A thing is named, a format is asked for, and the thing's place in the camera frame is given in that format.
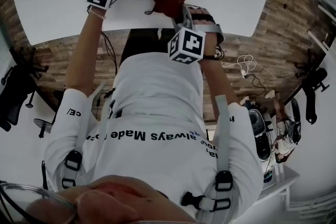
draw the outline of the office chair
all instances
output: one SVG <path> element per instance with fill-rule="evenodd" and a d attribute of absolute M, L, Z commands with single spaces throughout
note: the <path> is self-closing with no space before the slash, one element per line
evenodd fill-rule
<path fill-rule="evenodd" d="M 1 79 L 1 84 L 5 86 L 0 94 L 0 127 L 6 132 L 11 129 L 11 124 L 16 125 L 23 102 L 31 94 L 30 101 L 26 106 L 32 108 L 32 100 L 36 89 L 36 84 L 29 74 L 35 78 L 41 77 L 40 73 L 47 72 L 48 66 L 37 68 L 33 66 L 33 58 L 36 48 L 33 48 L 30 59 L 27 61 L 22 55 L 23 48 L 18 55 L 20 62 L 11 67 L 5 77 Z"/>
<path fill-rule="evenodd" d="M 54 91 L 54 97 L 57 99 L 58 104 L 57 104 L 57 110 L 59 109 L 59 106 L 61 105 L 62 99 L 63 99 L 64 91 Z M 54 119 L 52 122 L 47 122 L 42 119 L 34 119 L 34 123 L 41 128 L 39 138 L 44 137 L 44 132 L 47 132 L 48 134 L 51 133 L 51 128 L 55 122 L 57 112 L 55 113 Z"/>

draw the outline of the black cable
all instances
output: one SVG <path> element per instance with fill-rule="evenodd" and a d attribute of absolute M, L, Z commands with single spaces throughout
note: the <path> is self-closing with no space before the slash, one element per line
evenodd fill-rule
<path fill-rule="evenodd" d="M 217 45 L 216 51 L 217 51 L 216 55 L 211 55 L 211 56 L 210 55 L 204 55 L 203 59 L 216 60 L 216 61 L 223 60 L 224 57 L 225 57 L 225 54 L 224 54 L 224 51 L 223 51 L 223 49 L 221 48 L 220 45 Z"/>
<path fill-rule="evenodd" d="M 261 95 L 264 95 L 264 94 L 267 92 L 267 90 L 266 90 L 265 86 L 261 84 L 260 79 L 259 79 L 256 75 L 254 75 L 254 74 L 249 74 L 249 75 L 246 76 L 246 78 L 249 78 L 249 77 L 251 77 L 251 76 L 253 77 L 253 80 L 252 80 L 252 82 L 251 82 L 252 86 L 255 87 L 255 88 L 263 89 L 263 90 L 264 90 L 261 94 L 259 94 L 259 95 L 257 95 L 257 96 L 255 97 L 255 101 L 256 101 L 256 100 L 257 100 L 257 97 L 259 97 L 259 96 L 261 96 Z M 255 81 L 255 80 L 258 80 L 260 86 L 254 84 L 254 81 Z"/>
<path fill-rule="evenodd" d="M 105 41 L 105 47 L 106 47 L 106 51 L 107 51 L 107 54 L 109 55 L 109 57 L 111 58 L 111 60 L 114 62 L 114 66 L 115 66 L 115 75 L 117 75 L 118 73 L 118 65 L 117 65 L 117 59 L 116 59 L 116 53 L 114 51 L 114 48 L 112 46 L 112 43 L 109 39 L 109 37 L 102 31 L 101 32 L 101 35 L 103 36 L 104 38 L 104 41 Z"/>
<path fill-rule="evenodd" d="M 98 99 L 97 99 L 96 118 L 97 118 L 97 116 L 98 116 L 98 108 L 99 108 L 99 106 L 100 106 L 100 98 L 101 98 L 101 96 L 102 96 L 104 93 L 107 94 L 106 92 L 102 92 L 102 93 L 100 93 L 100 95 L 99 95 L 99 97 L 98 97 Z"/>
<path fill-rule="evenodd" d="M 268 166 L 270 165 L 271 159 L 272 159 L 272 153 L 275 151 L 275 149 L 274 149 L 274 151 L 272 151 L 272 136 L 269 132 L 267 132 L 267 134 L 268 134 L 270 142 L 271 142 L 271 155 L 269 156 L 269 161 L 268 161 L 268 164 L 267 164 L 266 171 L 265 171 L 264 175 L 267 174 Z"/>
<path fill-rule="evenodd" d="M 6 213 L 7 213 L 8 217 L 9 217 L 9 220 L 10 220 L 12 223 L 14 223 L 14 221 L 13 221 L 11 215 L 9 214 L 8 209 L 7 209 L 6 205 L 5 205 L 5 202 L 4 202 L 4 200 L 2 199 L 1 194 L 0 194 L 0 201 L 1 201 L 1 204 L 2 204 L 2 206 L 4 207 Z"/>

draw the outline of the cable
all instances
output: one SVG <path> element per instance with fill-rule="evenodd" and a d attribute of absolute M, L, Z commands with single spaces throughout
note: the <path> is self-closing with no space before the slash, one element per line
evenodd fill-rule
<path fill-rule="evenodd" d="M 106 92 L 102 92 L 102 93 L 100 93 L 100 95 L 99 95 L 99 97 L 98 97 L 98 99 L 97 99 L 96 118 L 97 118 L 97 116 L 98 116 L 98 108 L 99 108 L 99 106 L 100 106 L 100 98 L 101 98 L 101 96 L 102 96 L 104 93 L 107 94 Z"/>
<path fill-rule="evenodd" d="M 271 134 L 267 131 L 267 133 L 268 133 L 268 135 L 269 135 L 269 139 L 270 139 L 270 142 L 271 142 L 271 147 L 272 147 L 272 136 L 271 136 Z M 267 164 L 267 167 L 266 167 L 266 171 L 265 171 L 265 173 L 264 173 L 264 175 L 266 175 L 267 174 L 267 171 L 268 171 L 268 166 L 270 165 L 270 163 L 271 163 L 271 159 L 272 159 L 272 153 L 273 153 L 274 151 L 272 151 L 272 148 L 271 148 L 271 155 L 269 156 L 269 160 L 268 160 L 268 164 Z"/>
<path fill-rule="evenodd" d="M 211 56 L 204 55 L 203 59 L 221 61 L 221 60 L 224 59 L 224 57 L 225 57 L 225 54 L 224 54 L 223 49 L 221 48 L 220 45 L 217 45 L 217 47 L 216 47 L 216 55 L 213 55 L 213 56 L 212 55 Z"/>
<path fill-rule="evenodd" d="M 234 65 L 239 65 L 240 69 L 244 72 L 245 75 L 248 75 L 249 72 L 253 71 L 256 69 L 257 66 L 265 69 L 268 73 L 270 73 L 272 75 L 272 77 L 274 79 L 288 79 L 291 77 L 294 77 L 295 75 L 291 75 L 288 77 L 284 77 L 284 78 L 277 78 L 273 75 L 273 73 L 271 71 L 269 71 L 266 67 L 261 66 L 260 64 L 258 64 L 258 62 L 254 59 L 253 55 L 251 54 L 242 54 L 237 58 L 237 62 L 236 63 L 231 63 L 229 65 L 223 66 L 223 68 L 226 67 L 230 67 L 230 66 L 234 66 Z"/>
<path fill-rule="evenodd" d="M 115 56 L 116 56 L 116 53 L 115 53 L 115 51 L 114 51 L 114 48 L 113 48 L 113 46 L 112 46 L 112 43 L 111 43 L 109 37 L 108 37 L 103 31 L 102 31 L 100 34 L 101 34 L 101 35 L 103 36 L 103 38 L 104 38 L 104 41 L 105 41 L 105 47 L 106 47 L 107 54 L 109 55 L 109 57 L 111 58 L 111 60 L 114 62 L 114 66 L 115 66 L 115 75 L 117 75 L 117 73 L 118 73 L 118 65 L 117 65 L 117 59 L 116 59 L 116 57 L 115 57 Z"/>
<path fill-rule="evenodd" d="M 259 89 L 263 89 L 263 90 L 264 90 L 261 94 L 258 94 L 258 95 L 254 98 L 254 100 L 257 101 L 257 98 L 258 98 L 259 96 L 261 96 L 261 95 L 264 95 L 264 94 L 267 92 L 267 90 L 266 90 L 265 86 L 261 84 L 260 79 L 259 79 L 256 75 L 254 75 L 254 74 L 249 74 L 249 75 L 247 75 L 247 76 L 245 76 L 245 77 L 246 77 L 246 78 L 249 78 L 249 77 L 251 77 L 251 76 L 253 77 L 253 80 L 252 80 L 252 82 L 251 82 L 252 86 L 255 87 L 255 88 L 259 88 Z M 255 81 L 255 80 L 258 80 L 260 86 L 254 84 L 254 81 Z"/>

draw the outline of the white shoe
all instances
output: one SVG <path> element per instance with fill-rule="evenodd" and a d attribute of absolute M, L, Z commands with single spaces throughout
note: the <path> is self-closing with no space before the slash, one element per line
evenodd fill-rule
<path fill-rule="evenodd" d="M 273 97 L 275 97 L 275 90 L 271 90 L 269 93 L 265 95 L 266 99 L 268 98 L 272 99 Z"/>
<path fill-rule="evenodd" d="M 244 105 L 245 101 L 248 101 L 248 100 L 250 100 L 250 96 L 245 96 L 243 99 L 241 99 L 241 101 L 239 103 L 240 103 L 240 105 Z"/>

